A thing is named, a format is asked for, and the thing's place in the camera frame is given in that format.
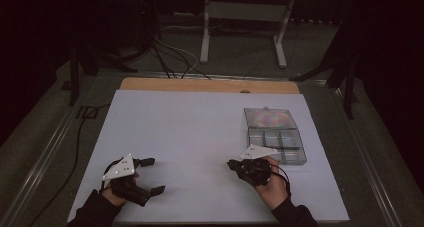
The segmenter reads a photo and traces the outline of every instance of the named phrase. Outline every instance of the white board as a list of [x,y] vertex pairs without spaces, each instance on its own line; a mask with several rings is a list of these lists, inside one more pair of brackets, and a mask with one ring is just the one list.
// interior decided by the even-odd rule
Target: white board
[[244,108],[287,109],[307,157],[281,166],[292,201],[317,221],[349,219],[303,95],[118,90],[81,182],[68,221],[98,189],[105,168],[127,154],[155,158],[138,168],[138,186],[166,185],[145,207],[127,203],[122,223],[269,223],[275,218],[255,190],[227,166],[247,148]]

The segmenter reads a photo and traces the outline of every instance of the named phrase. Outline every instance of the black cable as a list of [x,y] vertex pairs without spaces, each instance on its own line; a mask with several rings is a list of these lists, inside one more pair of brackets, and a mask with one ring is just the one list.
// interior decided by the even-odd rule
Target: black cable
[[[170,57],[172,57],[172,58],[174,58],[174,59],[177,59],[177,60],[179,60],[179,61],[181,61],[181,62],[186,63],[186,64],[187,64],[187,66],[188,66],[188,68],[190,68],[190,67],[191,67],[190,63],[188,62],[187,58],[186,58],[186,57],[184,57],[184,55],[182,55],[181,53],[179,53],[177,50],[174,50],[174,49],[172,49],[172,48],[170,48],[170,49],[171,49],[171,50],[173,50],[175,53],[179,54],[179,55],[180,55],[183,59],[178,58],[177,56],[172,55],[172,54],[170,54],[170,53],[168,53],[168,52],[166,52],[166,51],[163,51],[163,50],[161,50],[161,49],[158,49],[158,50],[159,50],[159,52],[162,52],[162,53],[164,53],[164,54],[166,54],[166,55],[168,55],[168,56],[170,56]],[[194,70],[194,71],[196,71],[196,72],[198,72],[199,74],[203,75],[205,78],[207,78],[207,79],[209,79],[209,80],[212,80],[209,76],[207,76],[207,75],[206,75],[205,73],[203,73],[202,71],[200,71],[200,70],[198,70],[198,69],[196,69],[196,68],[194,68],[193,70]]]
[[246,79],[246,77],[250,74],[250,72],[252,72],[256,67],[258,67],[259,65],[261,65],[265,60],[267,60],[269,58],[269,54],[271,54],[271,52],[272,52],[272,50],[270,50],[268,52],[268,54],[266,55],[266,57],[263,60],[259,61],[252,68],[250,68],[249,71],[247,71],[247,73],[243,76],[243,79],[242,80]]
[[300,30],[300,24],[298,24],[297,29],[296,29],[296,35],[295,35],[294,41],[293,41],[293,53],[290,55],[290,58],[289,58],[289,61],[287,62],[286,68],[289,67],[291,60],[292,60],[294,54],[296,53],[296,42],[297,42],[297,37],[299,36],[299,30]]
[[[106,104],[106,105],[102,105],[99,107],[92,107],[93,109],[86,115],[86,116],[90,116],[92,115],[95,111],[98,111],[102,108],[105,107],[109,107],[110,104]],[[77,144],[76,144],[76,149],[75,149],[75,160],[74,160],[74,164],[72,166],[71,172],[69,173],[68,177],[66,178],[65,182],[62,184],[62,186],[59,188],[59,190],[53,195],[53,197],[49,200],[49,202],[47,202],[47,204],[40,210],[40,212],[38,212],[38,214],[35,216],[35,218],[29,223],[28,226],[33,226],[35,224],[35,222],[38,220],[38,218],[40,218],[40,216],[44,213],[44,211],[46,211],[46,209],[51,205],[51,203],[53,203],[53,201],[56,199],[56,197],[62,192],[62,190],[65,188],[65,186],[68,184],[69,180],[71,179],[72,175],[75,172],[75,169],[78,165],[78,157],[79,157],[79,149],[80,149],[80,136],[81,136],[81,129],[85,123],[85,121],[87,120],[87,117],[83,117],[83,120],[79,126],[78,129],[78,134],[77,134]]]
[[[286,171],[284,171],[284,170],[283,170],[280,166],[278,166],[278,165],[273,165],[273,164],[269,164],[269,165],[270,165],[270,166],[277,167],[278,169],[280,169],[281,171],[283,171],[284,175],[286,176],[286,180],[287,180],[287,182],[288,182],[288,183],[290,183],[289,176],[287,175]],[[284,176],[280,175],[279,173],[274,173],[274,172],[272,172],[272,171],[271,171],[271,173],[273,173],[273,174],[275,174],[275,175],[277,175],[277,176],[280,176],[280,177],[284,177]]]
[[165,45],[165,44],[163,44],[163,43],[161,43],[160,41],[157,41],[156,39],[154,40],[156,43],[158,43],[158,44],[160,44],[160,45],[162,45],[163,47],[165,47],[165,48],[167,48],[167,49],[170,49],[170,50],[172,50],[172,51],[174,51],[175,53],[177,53],[179,56],[181,56],[183,59],[184,59],[184,61],[186,62],[186,64],[187,64],[187,70],[183,73],[183,75],[182,75],[182,77],[181,77],[181,79],[183,79],[184,78],[184,76],[185,75],[187,75],[187,73],[189,72],[189,71],[191,71],[191,70],[195,70],[195,71],[197,71],[198,73],[200,73],[201,75],[203,75],[205,78],[207,78],[207,79],[209,79],[209,80],[211,80],[211,78],[209,77],[209,76],[207,76],[206,74],[204,74],[203,72],[201,72],[200,70],[198,70],[198,69],[196,69],[196,68],[192,68],[192,66],[190,65],[190,63],[188,62],[188,60],[187,60],[187,58],[186,57],[184,57],[184,55],[183,54],[181,54],[180,52],[178,52],[176,49],[174,49],[174,48],[171,48],[171,47],[169,47],[169,46],[167,46],[167,45]]
[[169,72],[171,72],[171,73],[172,73],[172,75],[174,76],[174,78],[177,78],[177,76],[175,75],[175,72],[174,72],[174,71],[172,71],[171,69],[169,69],[169,68],[166,66],[166,64],[165,64],[165,62],[163,61],[162,57],[160,56],[159,51],[158,51],[158,48],[156,47],[156,45],[154,44],[154,42],[152,42],[152,47],[153,47],[153,49],[155,50],[156,55],[157,55],[157,57],[158,57],[158,59],[159,59],[159,62],[160,62],[160,63],[161,63],[161,65],[162,65],[162,69],[165,71],[165,73],[166,73],[166,75],[168,76],[168,78],[171,78],[171,76],[169,75]]
[[237,34],[251,34],[253,32],[256,32],[256,31],[259,31],[259,30],[264,29],[265,26],[267,26],[271,22],[268,22],[268,21],[259,21],[258,22],[258,26],[255,27],[255,28],[249,28],[247,26],[243,26],[243,25],[241,25],[241,23],[242,23],[241,21],[235,21],[235,20],[232,21],[232,22],[229,22],[230,25],[234,25],[234,28],[236,30],[237,30],[237,27],[239,29],[247,29],[247,31],[237,31]]
[[[211,36],[221,36],[221,35],[246,35],[246,34],[251,34],[253,32],[259,31],[261,29],[264,29],[264,27],[268,24],[268,22],[265,21],[261,21],[260,25],[256,28],[250,29],[248,31],[238,31],[237,30],[237,23],[234,21],[228,21],[226,22],[224,25],[218,27],[218,28],[212,28],[212,30],[215,30],[217,32],[220,32],[221,34],[212,34]],[[229,25],[233,31],[227,31],[227,30],[223,30],[221,28],[223,28],[225,25]]]

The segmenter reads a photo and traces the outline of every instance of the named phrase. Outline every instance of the gray carpet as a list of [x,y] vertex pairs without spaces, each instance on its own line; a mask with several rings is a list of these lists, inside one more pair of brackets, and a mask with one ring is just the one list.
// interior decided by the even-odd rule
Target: gray carpet
[[[209,63],[198,69],[211,78],[267,78],[285,80],[287,77],[304,73],[319,65],[337,28],[327,25],[290,25],[283,47],[289,65],[284,71],[278,68],[271,49],[272,32],[262,31],[242,36],[214,36],[211,39]],[[200,30],[170,29],[162,32],[162,42],[190,51],[199,57]],[[114,92],[126,76],[162,76],[162,68],[155,53],[146,54],[129,66],[139,70],[137,74],[119,72],[104,65],[99,75],[86,77],[86,94],[82,94],[79,105],[101,106],[112,101]],[[194,63],[194,58],[187,58]],[[183,73],[185,65],[179,60],[164,55],[167,66],[176,73]],[[69,66],[58,70],[59,80],[43,96],[37,106],[25,118],[18,129],[0,149],[0,215],[18,193],[25,177],[42,150],[49,144],[51,136],[64,115],[70,93],[60,90],[68,80]],[[195,71],[188,77],[201,77]],[[328,72],[314,77],[325,80]],[[424,201],[421,192],[408,172],[396,146],[384,124],[368,99],[361,82],[355,83],[357,103],[353,105],[353,121],[340,112],[340,99],[323,86],[320,81],[308,81],[299,85],[310,107],[314,122],[324,146],[327,158],[340,187],[350,221],[336,226],[387,226],[383,211],[370,186],[367,168],[357,149],[355,134],[360,137],[372,160],[373,167],[384,184],[404,226],[424,226]],[[70,182],[56,200],[40,216],[34,226],[66,226],[66,219],[78,190],[79,183],[96,143],[107,108],[101,109],[96,119],[86,120],[80,136],[78,165]],[[81,119],[73,119],[69,129],[45,172],[38,188],[14,226],[27,226],[43,208],[70,173],[74,163],[77,132]]]

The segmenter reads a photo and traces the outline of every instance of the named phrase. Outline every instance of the metal frame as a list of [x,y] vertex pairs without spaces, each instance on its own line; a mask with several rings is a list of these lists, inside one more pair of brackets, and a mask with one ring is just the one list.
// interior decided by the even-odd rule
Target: metal frame
[[273,36],[273,44],[280,68],[287,67],[281,44],[284,32],[290,19],[294,0],[289,0],[287,6],[283,5],[259,5],[226,3],[205,0],[205,14],[203,25],[202,49],[200,51],[200,62],[207,63],[209,55],[209,18],[260,20],[270,22],[280,22],[280,31]]
[[25,178],[25,181],[23,182],[23,185],[19,189],[18,193],[15,195],[5,214],[0,220],[0,226],[16,226],[16,221],[21,218],[34,192],[36,191],[38,185],[43,179],[47,168],[49,167],[66,133],[68,132],[69,127],[75,119],[78,109],[80,108],[83,102],[84,96],[90,90],[92,84],[94,83],[94,80],[95,77],[85,76],[85,81],[81,86],[81,96],[76,100],[75,105],[73,105],[66,111],[64,117],[56,128],[56,131],[50,138],[49,143],[44,148],[44,151],[41,153],[38,160],[32,166],[30,172]]
[[337,109],[339,114],[343,119],[348,131],[353,137],[355,142],[355,150],[358,154],[359,160],[361,161],[362,168],[368,178],[371,189],[374,192],[375,198],[380,206],[381,212],[383,213],[386,223],[390,227],[402,227],[403,224],[397,214],[395,207],[393,206],[390,196],[384,186],[384,183],[378,176],[377,170],[374,167],[374,163],[367,151],[365,144],[361,141],[358,131],[353,126],[351,120],[349,120],[344,113],[343,108],[343,94],[340,89],[335,89],[332,91],[333,98],[337,104]]

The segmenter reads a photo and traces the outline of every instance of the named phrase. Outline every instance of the metal stand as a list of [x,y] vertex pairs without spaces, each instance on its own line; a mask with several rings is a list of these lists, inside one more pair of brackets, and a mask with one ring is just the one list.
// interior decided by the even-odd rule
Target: metal stand
[[200,52],[200,62],[208,62],[209,54],[209,18],[258,20],[280,22],[281,28],[278,34],[274,35],[273,42],[278,58],[278,66],[287,67],[281,41],[290,18],[294,0],[289,0],[287,5],[262,5],[262,4],[242,4],[215,2],[205,0],[205,17],[203,26],[202,49]]

